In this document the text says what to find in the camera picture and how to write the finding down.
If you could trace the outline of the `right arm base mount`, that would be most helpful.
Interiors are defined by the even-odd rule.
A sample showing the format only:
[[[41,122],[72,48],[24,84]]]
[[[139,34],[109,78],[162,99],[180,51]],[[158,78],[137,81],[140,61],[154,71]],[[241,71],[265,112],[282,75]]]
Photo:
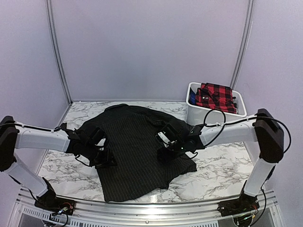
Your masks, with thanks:
[[[222,217],[225,217],[241,214],[258,208],[259,203],[257,196],[250,196],[242,190],[238,198],[219,202],[217,211],[220,212]]]

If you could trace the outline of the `black pinstriped long sleeve shirt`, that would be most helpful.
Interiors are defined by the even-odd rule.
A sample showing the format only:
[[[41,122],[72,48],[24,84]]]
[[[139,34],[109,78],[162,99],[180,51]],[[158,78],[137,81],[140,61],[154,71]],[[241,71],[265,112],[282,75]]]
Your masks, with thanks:
[[[90,126],[102,129],[117,162],[97,170],[105,202],[134,200],[157,188],[168,189],[174,178],[197,171],[196,163],[187,156],[165,165],[157,160],[161,145],[156,132],[175,119],[164,112],[121,104],[106,108],[80,126],[80,130]]]

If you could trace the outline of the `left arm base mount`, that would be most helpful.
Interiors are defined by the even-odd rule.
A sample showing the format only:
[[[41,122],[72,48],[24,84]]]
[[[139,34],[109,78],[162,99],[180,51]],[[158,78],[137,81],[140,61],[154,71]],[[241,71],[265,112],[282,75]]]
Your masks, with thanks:
[[[35,206],[56,214],[66,213],[72,215],[74,213],[76,202],[74,200],[57,197],[56,194],[47,192],[41,197],[35,199]]]

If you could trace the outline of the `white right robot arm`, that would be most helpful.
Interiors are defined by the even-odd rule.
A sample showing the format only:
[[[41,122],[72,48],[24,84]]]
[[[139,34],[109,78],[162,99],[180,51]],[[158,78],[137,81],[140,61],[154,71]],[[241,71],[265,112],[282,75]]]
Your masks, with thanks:
[[[190,130],[175,120],[167,123],[155,134],[162,145],[157,151],[157,159],[169,163],[187,152],[194,153],[207,147],[234,143],[256,142],[259,155],[253,170],[242,188],[242,196],[235,200],[234,207],[244,212],[253,204],[261,187],[268,179],[276,164],[286,151],[284,132],[287,127],[275,119],[267,109],[258,109],[255,115],[221,123],[206,123],[193,126]]]

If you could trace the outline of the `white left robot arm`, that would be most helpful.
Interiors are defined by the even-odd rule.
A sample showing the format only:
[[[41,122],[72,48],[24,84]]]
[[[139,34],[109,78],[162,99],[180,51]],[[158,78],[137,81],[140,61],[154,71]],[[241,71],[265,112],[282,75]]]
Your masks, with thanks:
[[[5,116],[0,123],[0,170],[36,195],[37,203],[56,210],[61,202],[50,183],[33,173],[14,153],[16,149],[34,148],[56,150],[83,156],[90,167],[116,166],[113,153],[107,146],[107,135],[99,127],[67,129],[63,123],[55,129],[39,128],[14,121]]]

